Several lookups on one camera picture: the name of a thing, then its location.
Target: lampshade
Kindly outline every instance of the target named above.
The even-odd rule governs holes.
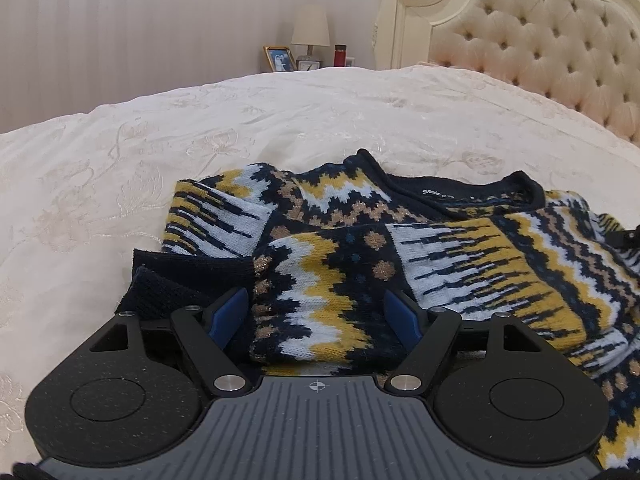
[[[329,26],[322,6],[304,5],[298,9],[291,44],[331,46]]]

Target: metal pin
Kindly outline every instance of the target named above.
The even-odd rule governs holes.
[[[238,375],[222,375],[218,377],[213,385],[223,392],[236,392],[244,388],[246,381]]]
[[[391,385],[396,390],[402,390],[403,392],[410,392],[412,390],[417,390],[422,386],[422,381],[413,375],[396,375],[391,378]]]

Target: bottle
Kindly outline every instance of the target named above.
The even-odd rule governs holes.
[[[334,66],[344,66],[347,57],[347,46],[336,45],[334,55]]]

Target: gray plastic base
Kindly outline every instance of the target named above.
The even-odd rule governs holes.
[[[213,403],[183,442],[146,462],[85,468],[46,459],[59,480],[587,480],[586,457],[543,468],[480,458],[449,440],[423,403],[370,377],[267,377]]]

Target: picture frame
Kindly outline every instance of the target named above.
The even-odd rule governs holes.
[[[320,68],[320,62],[315,59],[299,59],[298,70],[300,72],[308,72],[309,70],[318,70]]]
[[[272,72],[295,72],[296,62],[288,46],[265,45],[264,55]]]

